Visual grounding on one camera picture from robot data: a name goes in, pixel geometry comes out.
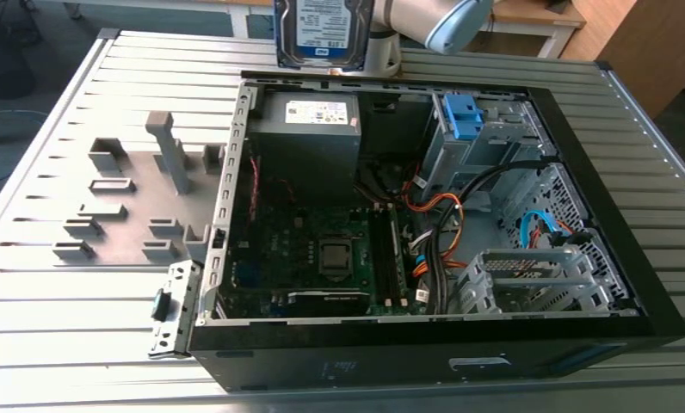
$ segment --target white table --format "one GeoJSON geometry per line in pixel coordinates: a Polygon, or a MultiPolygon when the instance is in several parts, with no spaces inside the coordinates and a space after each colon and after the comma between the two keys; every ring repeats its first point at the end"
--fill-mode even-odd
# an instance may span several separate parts
{"type": "MultiPolygon", "coordinates": [[[[227,142],[232,116],[211,106],[233,108],[239,71],[271,71],[275,64],[267,40],[123,32],[95,42],[0,194],[0,256],[10,257],[0,260],[0,407],[685,412],[685,339],[553,380],[225,394],[193,360],[145,358],[165,268],[66,269],[17,259],[22,249],[50,255],[52,235],[65,234],[61,206],[83,201],[95,174],[92,139],[140,144],[145,111],[171,110],[183,114],[175,136],[185,143],[227,142]]],[[[685,317],[685,164],[613,73],[581,62],[421,50],[403,51],[401,68],[405,78],[551,89],[685,317]]]]}
{"type": "MultiPolygon", "coordinates": [[[[232,33],[235,37],[248,38],[248,15],[273,15],[273,8],[268,6],[252,6],[237,3],[221,3],[216,1],[196,0],[75,0],[64,2],[62,0],[37,0],[45,2],[57,2],[64,4],[64,8],[72,18],[80,18],[79,5],[96,4],[103,6],[144,7],[149,9],[175,9],[192,11],[209,11],[225,13],[229,15],[232,23],[232,33]]],[[[496,33],[529,34],[545,38],[544,44],[539,50],[539,58],[555,59],[561,54],[567,41],[572,36],[573,30],[580,23],[569,21],[548,21],[544,24],[524,24],[515,22],[495,22],[492,26],[483,24],[480,30],[492,30],[496,33]]]]}

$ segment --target hard drive label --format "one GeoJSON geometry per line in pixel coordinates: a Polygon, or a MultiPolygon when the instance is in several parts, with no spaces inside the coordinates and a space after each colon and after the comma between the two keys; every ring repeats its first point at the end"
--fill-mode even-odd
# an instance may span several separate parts
{"type": "Polygon", "coordinates": [[[351,11],[340,0],[299,0],[296,3],[296,46],[315,56],[345,49],[351,36],[351,11]]]}

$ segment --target floor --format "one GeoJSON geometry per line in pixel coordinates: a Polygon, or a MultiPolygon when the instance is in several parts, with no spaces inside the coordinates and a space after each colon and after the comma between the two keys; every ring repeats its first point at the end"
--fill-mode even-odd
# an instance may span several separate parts
{"type": "MultiPolygon", "coordinates": [[[[100,28],[219,36],[232,33],[229,19],[223,14],[83,5],[84,18],[72,21],[58,3],[36,1],[36,6],[33,18],[44,41],[25,49],[24,55],[36,73],[37,90],[21,99],[0,101],[0,110],[29,109],[49,112],[100,28]]],[[[252,16],[248,26],[251,37],[271,38],[267,17],[252,16]]],[[[10,173],[18,162],[37,131],[37,120],[36,115],[0,117],[0,178],[10,173]]],[[[656,119],[656,125],[685,158],[685,93],[676,97],[656,119]]]]}

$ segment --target orange wire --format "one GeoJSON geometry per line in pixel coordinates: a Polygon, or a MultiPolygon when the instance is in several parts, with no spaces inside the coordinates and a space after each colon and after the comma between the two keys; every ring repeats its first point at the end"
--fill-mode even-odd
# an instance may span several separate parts
{"type": "MultiPolygon", "coordinates": [[[[416,176],[416,174],[419,173],[419,164],[416,165],[416,169],[413,171],[413,176],[416,176]]],[[[461,238],[461,222],[464,221],[465,219],[465,214],[464,214],[464,211],[463,211],[463,207],[461,207],[461,203],[459,202],[459,198],[455,194],[452,193],[443,193],[443,194],[436,194],[423,205],[416,205],[411,202],[411,199],[408,198],[408,189],[411,188],[411,183],[413,182],[413,179],[411,179],[409,181],[407,181],[404,184],[403,184],[403,187],[400,188],[400,193],[401,193],[401,198],[407,204],[407,207],[408,209],[411,209],[411,211],[415,211],[417,213],[425,213],[428,212],[443,200],[451,200],[455,205],[457,206],[457,216],[459,216],[459,221],[460,221],[460,224],[457,226],[457,232],[455,233],[455,237],[452,239],[452,242],[449,243],[449,247],[447,248],[447,250],[441,253],[441,258],[444,259],[444,267],[445,268],[463,268],[467,266],[467,264],[464,264],[463,262],[456,262],[456,261],[449,261],[447,260],[447,258],[449,258],[449,256],[452,255],[452,253],[455,252],[455,250],[457,249],[457,246],[459,246],[459,239],[461,238]]],[[[428,271],[428,268],[425,266],[425,262],[421,262],[416,268],[413,269],[413,273],[412,275],[415,277],[417,277],[419,275],[421,275],[423,273],[425,273],[428,271]]]]}
{"type": "MultiPolygon", "coordinates": [[[[465,268],[467,267],[467,264],[464,262],[457,262],[457,261],[449,261],[449,260],[445,260],[444,261],[444,268],[465,268]]],[[[417,277],[420,276],[423,273],[425,273],[428,271],[428,268],[425,266],[425,262],[421,262],[416,268],[413,268],[413,272],[412,272],[412,276],[413,277],[417,277]]]]}
{"type": "Polygon", "coordinates": [[[572,229],[572,228],[569,228],[569,226],[568,226],[564,222],[561,222],[559,219],[556,220],[556,223],[557,223],[557,224],[559,224],[559,226],[560,226],[561,228],[564,228],[569,233],[573,233],[573,229],[572,229]]]}

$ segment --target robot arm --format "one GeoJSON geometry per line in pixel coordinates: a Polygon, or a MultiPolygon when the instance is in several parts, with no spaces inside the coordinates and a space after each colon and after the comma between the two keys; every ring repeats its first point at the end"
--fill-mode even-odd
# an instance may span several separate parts
{"type": "Polygon", "coordinates": [[[400,68],[399,34],[441,54],[460,52],[491,12],[492,0],[379,0],[363,71],[341,74],[391,77],[400,68]]]}

